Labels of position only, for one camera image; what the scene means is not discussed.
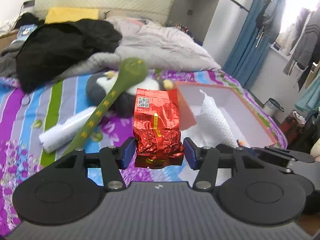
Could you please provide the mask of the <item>orange cardboard box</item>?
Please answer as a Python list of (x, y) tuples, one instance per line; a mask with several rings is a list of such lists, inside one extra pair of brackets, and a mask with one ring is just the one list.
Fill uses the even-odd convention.
[(225, 117), (235, 140), (247, 147), (274, 146), (278, 141), (258, 117), (258, 114), (234, 88), (222, 85), (209, 85), (195, 82), (176, 81), (180, 111), (181, 138), (190, 137), (190, 128), (197, 125), (196, 116), (200, 114), (204, 96), (214, 99), (217, 108)]

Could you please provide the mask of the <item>yellow pillow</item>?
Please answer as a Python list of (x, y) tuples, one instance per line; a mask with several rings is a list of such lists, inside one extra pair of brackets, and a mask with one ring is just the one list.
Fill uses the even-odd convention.
[(76, 22), (82, 19), (98, 20), (98, 9), (53, 7), (48, 10), (45, 23)]

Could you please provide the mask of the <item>white waste bin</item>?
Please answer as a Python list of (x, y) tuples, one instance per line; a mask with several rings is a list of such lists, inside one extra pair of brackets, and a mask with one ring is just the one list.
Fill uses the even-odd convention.
[(277, 112), (281, 111), (284, 112), (283, 107), (274, 100), (273, 98), (269, 98), (264, 104), (263, 104), (263, 111), (273, 117)]

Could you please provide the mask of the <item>white paper towel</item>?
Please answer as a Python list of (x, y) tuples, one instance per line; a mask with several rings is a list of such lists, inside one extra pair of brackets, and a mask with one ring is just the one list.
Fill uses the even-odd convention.
[(215, 100), (203, 90), (200, 92), (204, 95), (204, 100), (200, 113), (195, 115), (196, 124), (182, 131), (182, 138), (189, 137), (198, 147), (225, 144), (236, 148), (236, 139)]

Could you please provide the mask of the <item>white cylindrical bottle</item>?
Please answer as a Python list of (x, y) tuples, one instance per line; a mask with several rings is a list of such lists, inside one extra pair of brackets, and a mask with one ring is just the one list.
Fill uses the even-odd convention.
[(39, 135), (39, 141), (46, 153), (52, 153), (73, 140), (96, 107), (91, 106), (70, 117), (64, 123), (57, 124)]

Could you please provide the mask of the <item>blue curtain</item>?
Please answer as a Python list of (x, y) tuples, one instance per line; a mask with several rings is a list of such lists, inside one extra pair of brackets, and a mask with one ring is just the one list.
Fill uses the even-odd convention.
[(223, 71), (249, 90), (281, 29), (286, 0), (253, 0)]

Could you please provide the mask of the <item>hanging clothes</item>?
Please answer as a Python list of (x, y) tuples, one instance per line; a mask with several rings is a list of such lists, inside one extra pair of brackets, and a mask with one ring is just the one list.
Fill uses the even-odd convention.
[(268, 50), (262, 70), (251, 92), (264, 103), (273, 98), (285, 112), (294, 109), (299, 96), (297, 85), (301, 71), (294, 66), (291, 74), (284, 71), (296, 48), (305, 25), (317, 10), (319, 0), (286, 0), (279, 36)]

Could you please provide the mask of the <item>red foil tea bag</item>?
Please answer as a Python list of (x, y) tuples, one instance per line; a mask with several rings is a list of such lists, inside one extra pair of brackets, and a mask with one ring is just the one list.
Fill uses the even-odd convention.
[(136, 167), (158, 169), (182, 165), (184, 154), (176, 89), (137, 89), (133, 135)]

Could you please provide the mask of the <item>colourful striped bed sheet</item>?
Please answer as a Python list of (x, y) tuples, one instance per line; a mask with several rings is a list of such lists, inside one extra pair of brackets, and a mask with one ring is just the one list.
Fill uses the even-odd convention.
[[(264, 126), (276, 138), (272, 143), (287, 148), (287, 139), (276, 123), (255, 102), (240, 83), (222, 70), (177, 72), (150, 70), (149, 75), (171, 81), (188, 81), (232, 87)], [(43, 151), (39, 135), (58, 123), (90, 106), (85, 87), (91, 75), (70, 77), (41, 87), (31, 94), (20, 89), (17, 79), (1, 77), (1, 236), (8, 235), (20, 219), (12, 204), (12, 193), (24, 180), (61, 157), (64, 147), (51, 154)], [(111, 113), (85, 144), (87, 153), (99, 152), (103, 147), (120, 146), (133, 136), (132, 118), (120, 118)], [(133, 159), (121, 175), (126, 184), (131, 181), (182, 181), (193, 182), (193, 171), (183, 161), (181, 166), (167, 166), (160, 170), (136, 168)]]

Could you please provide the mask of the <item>black clothing pile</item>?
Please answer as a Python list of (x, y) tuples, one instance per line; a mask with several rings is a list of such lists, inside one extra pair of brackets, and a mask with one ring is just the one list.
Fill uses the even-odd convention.
[(95, 53), (114, 53), (121, 39), (107, 21), (81, 19), (41, 25), (16, 56), (21, 89), (31, 93)]

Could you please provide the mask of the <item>grey fluffy blanket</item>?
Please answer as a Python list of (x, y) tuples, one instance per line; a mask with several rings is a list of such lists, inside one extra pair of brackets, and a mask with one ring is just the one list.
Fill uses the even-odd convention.
[(121, 61), (129, 57), (141, 59), (149, 69), (197, 72), (221, 68), (202, 46), (175, 27), (124, 16), (111, 16), (106, 21), (122, 35), (116, 50), (91, 55), (57, 76), (58, 80), (118, 70)]

